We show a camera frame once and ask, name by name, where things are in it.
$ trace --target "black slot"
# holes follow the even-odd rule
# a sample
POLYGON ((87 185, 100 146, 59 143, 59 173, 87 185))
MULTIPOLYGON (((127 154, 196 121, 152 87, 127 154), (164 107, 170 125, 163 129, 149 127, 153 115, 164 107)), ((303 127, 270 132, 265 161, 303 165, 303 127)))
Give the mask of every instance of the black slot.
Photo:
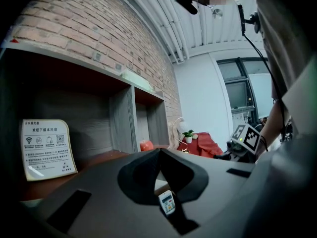
POLYGON ((248 171, 243 171, 243 170, 238 170, 238 169, 228 169, 227 173, 236 175, 236 176, 240 176, 240 177, 245 177, 245 178, 249 178, 251 172, 248 171))
POLYGON ((67 233, 90 198, 91 193, 77 190, 47 220, 52 227, 67 233))

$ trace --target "printed sign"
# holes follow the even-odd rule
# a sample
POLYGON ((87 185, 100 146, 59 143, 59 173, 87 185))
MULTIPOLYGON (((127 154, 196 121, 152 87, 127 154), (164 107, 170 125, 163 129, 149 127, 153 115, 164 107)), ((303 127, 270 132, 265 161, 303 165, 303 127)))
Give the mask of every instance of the printed sign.
POLYGON ((68 126, 62 120, 24 119, 21 147, 28 181, 51 179, 77 172, 68 126))
POLYGON ((259 144, 260 134, 252 126, 241 124, 237 126, 231 136, 231 140, 255 154, 259 144))

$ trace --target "black cable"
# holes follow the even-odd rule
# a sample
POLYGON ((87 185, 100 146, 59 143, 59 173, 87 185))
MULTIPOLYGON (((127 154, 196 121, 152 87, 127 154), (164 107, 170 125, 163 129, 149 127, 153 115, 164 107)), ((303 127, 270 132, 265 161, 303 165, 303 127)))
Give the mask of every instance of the black cable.
POLYGON ((264 140, 265 148, 266 148, 266 151, 268 152, 268 150, 267 150, 267 143, 266 143, 266 139, 265 139, 265 137, 263 137, 262 135, 261 135, 261 137, 262 137, 262 138, 263 138, 263 140, 264 140))
POLYGON ((268 149, 267 149, 267 144, 266 144, 266 142, 264 142, 262 139, 260 139, 260 142, 262 142, 263 143, 263 145, 265 146, 265 149, 266 149, 266 151, 268 152, 268 149))
POLYGON ((275 87, 275 90, 276 90, 276 93, 277 93, 277 97, 279 99, 279 105, 280 105, 280 108, 281 108, 281 112, 282 112, 282 122, 283 122, 283 127, 282 127, 282 141, 285 140, 285 131, 286 131, 286 127, 285 127, 285 116, 284 116, 284 105, 283 105, 283 102, 282 102, 282 96, 281 96, 281 93, 278 89, 278 86, 277 86, 277 83, 275 81, 275 78, 273 77, 273 74, 272 72, 270 71, 262 53, 260 52, 260 50, 252 43, 252 41, 250 41, 250 39, 245 35, 245 33, 242 33, 242 35, 247 39, 247 41, 251 44, 251 46, 255 49, 255 51, 258 53, 258 55, 261 57, 261 59, 263 60, 264 64, 266 65, 271 77, 272 77, 272 81, 273 81, 273 84, 274 84, 274 87, 275 87))

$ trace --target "orange object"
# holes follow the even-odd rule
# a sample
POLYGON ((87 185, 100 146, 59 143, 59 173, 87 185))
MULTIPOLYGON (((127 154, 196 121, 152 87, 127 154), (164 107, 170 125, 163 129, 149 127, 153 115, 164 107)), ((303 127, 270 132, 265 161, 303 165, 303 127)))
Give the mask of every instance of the orange object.
POLYGON ((140 148, 141 148, 141 151, 149 151, 149 150, 153 150, 154 146, 151 141, 143 140, 140 142, 140 148))

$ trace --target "white wall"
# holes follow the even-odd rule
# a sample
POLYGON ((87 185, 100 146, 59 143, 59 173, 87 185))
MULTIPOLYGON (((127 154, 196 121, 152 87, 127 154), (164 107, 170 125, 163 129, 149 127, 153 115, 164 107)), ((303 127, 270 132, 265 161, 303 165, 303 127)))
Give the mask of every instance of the white wall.
POLYGON ((195 132, 209 132, 225 151, 232 134, 232 116, 225 84, 209 54, 174 64, 183 117, 195 132))

